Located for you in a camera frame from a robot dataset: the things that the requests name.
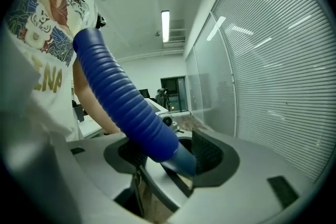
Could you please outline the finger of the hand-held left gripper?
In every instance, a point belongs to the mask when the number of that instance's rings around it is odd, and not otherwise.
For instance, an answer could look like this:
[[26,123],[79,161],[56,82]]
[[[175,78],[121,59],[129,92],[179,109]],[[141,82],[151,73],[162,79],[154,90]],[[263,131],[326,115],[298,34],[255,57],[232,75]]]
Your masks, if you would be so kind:
[[[57,162],[53,132],[29,120],[25,111],[40,75],[8,41],[1,41],[1,163],[41,212],[31,223],[136,222],[115,201],[75,201]],[[73,43],[94,94],[129,140],[153,161],[192,176],[193,155],[140,95],[102,34],[78,33]]]

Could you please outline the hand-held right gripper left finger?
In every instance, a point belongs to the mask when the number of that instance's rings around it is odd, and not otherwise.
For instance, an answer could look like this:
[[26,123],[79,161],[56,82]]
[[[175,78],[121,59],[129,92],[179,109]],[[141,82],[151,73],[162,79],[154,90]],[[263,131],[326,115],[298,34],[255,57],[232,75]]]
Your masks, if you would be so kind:
[[140,154],[124,134],[66,142],[53,133],[51,141],[75,201],[126,201],[136,193]]

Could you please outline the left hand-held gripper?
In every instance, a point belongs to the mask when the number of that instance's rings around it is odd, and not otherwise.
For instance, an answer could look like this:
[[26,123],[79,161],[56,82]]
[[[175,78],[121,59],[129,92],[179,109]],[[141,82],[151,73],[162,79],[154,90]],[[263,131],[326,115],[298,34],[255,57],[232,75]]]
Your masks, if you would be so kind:
[[145,98],[147,103],[150,105],[150,107],[154,110],[155,114],[161,119],[161,121],[169,127],[174,133],[178,132],[180,130],[177,122],[173,120],[173,118],[170,116],[169,111],[154,102],[152,99]]

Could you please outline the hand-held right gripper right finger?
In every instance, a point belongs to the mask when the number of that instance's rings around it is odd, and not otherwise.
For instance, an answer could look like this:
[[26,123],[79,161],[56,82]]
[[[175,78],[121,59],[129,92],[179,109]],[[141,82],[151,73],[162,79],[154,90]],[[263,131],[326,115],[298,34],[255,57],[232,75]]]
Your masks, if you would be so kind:
[[194,130],[202,172],[169,223],[290,223],[314,184],[262,145],[208,130]]

